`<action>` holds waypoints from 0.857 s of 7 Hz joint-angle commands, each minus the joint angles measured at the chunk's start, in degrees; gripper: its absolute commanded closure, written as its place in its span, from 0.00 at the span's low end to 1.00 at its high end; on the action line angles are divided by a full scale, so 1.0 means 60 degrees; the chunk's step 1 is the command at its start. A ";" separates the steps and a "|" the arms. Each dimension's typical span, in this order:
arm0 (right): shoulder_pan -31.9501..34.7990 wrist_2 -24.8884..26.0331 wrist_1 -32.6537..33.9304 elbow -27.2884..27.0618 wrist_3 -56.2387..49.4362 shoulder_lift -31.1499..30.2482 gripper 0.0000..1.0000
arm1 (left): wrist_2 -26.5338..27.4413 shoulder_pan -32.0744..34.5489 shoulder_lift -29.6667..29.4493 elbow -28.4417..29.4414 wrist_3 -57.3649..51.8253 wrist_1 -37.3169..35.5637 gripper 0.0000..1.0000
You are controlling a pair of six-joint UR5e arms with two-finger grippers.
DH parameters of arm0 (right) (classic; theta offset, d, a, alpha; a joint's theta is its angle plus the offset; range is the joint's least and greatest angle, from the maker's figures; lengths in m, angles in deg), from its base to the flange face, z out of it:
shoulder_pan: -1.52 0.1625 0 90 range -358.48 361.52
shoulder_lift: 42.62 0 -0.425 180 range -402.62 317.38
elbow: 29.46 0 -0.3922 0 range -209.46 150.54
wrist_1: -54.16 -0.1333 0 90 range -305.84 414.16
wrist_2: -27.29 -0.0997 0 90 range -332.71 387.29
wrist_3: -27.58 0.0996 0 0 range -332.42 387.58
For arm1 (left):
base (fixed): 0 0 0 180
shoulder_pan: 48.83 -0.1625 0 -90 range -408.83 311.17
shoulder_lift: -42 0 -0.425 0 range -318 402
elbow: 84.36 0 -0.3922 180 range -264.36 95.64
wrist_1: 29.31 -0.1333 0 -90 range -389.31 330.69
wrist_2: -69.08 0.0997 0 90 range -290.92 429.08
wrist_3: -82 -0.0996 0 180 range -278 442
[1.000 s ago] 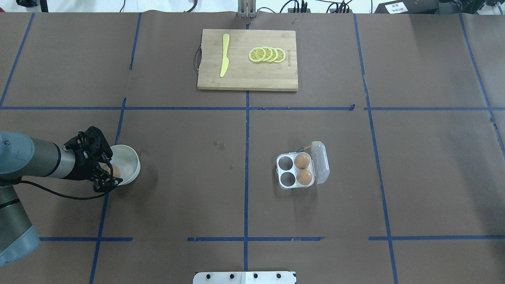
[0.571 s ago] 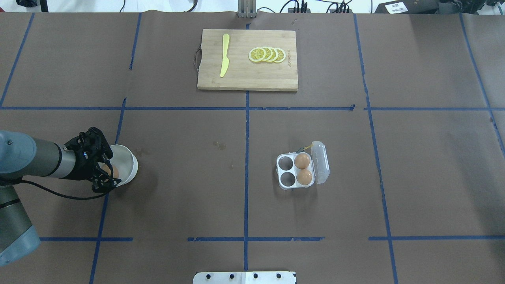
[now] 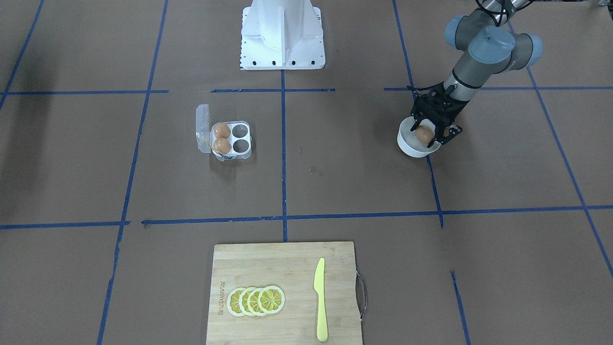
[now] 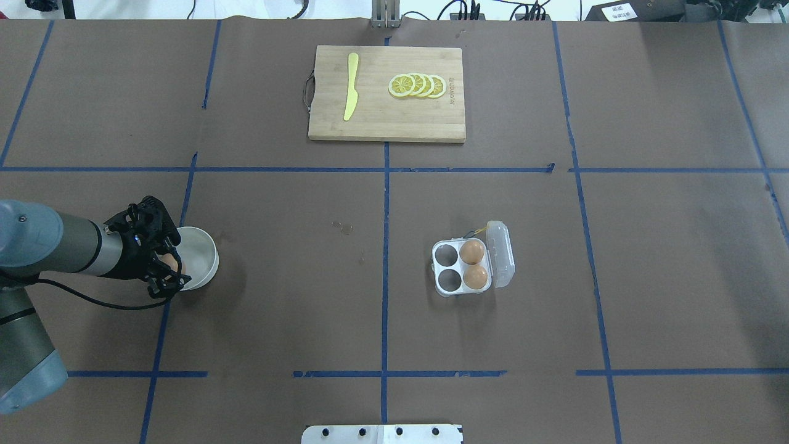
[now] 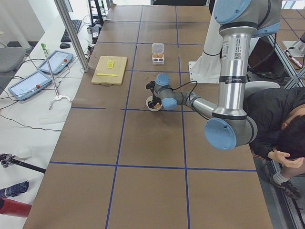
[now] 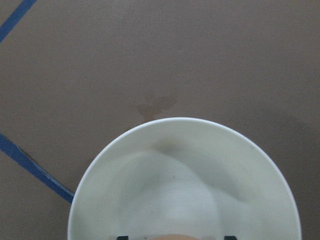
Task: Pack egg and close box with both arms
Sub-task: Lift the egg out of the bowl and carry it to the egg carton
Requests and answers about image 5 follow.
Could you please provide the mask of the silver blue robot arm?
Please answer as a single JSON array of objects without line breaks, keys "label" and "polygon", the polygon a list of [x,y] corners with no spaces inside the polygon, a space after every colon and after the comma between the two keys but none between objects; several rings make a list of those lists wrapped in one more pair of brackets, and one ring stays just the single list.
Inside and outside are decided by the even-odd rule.
[{"label": "silver blue robot arm", "polygon": [[255,121],[243,109],[251,94],[247,83],[248,58],[255,38],[276,33],[280,27],[279,0],[217,0],[202,55],[189,62],[192,83],[218,83],[218,103],[194,92],[179,92],[167,74],[157,75],[146,88],[152,92],[146,106],[151,111],[173,110],[185,105],[208,121],[204,134],[209,144],[230,150],[252,142],[257,135]]}]

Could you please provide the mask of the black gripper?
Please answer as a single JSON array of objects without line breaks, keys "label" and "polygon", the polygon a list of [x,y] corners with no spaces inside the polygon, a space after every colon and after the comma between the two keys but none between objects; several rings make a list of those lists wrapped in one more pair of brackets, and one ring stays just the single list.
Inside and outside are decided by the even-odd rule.
[{"label": "black gripper", "polygon": [[[152,93],[153,101],[156,103],[155,105],[162,105],[161,99],[155,95],[154,87],[155,87],[155,81],[150,81],[150,82],[146,85],[146,89],[147,89],[147,90],[150,90],[151,93]],[[148,107],[153,107],[153,101],[149,101],[149,102],[147,103]]]}]

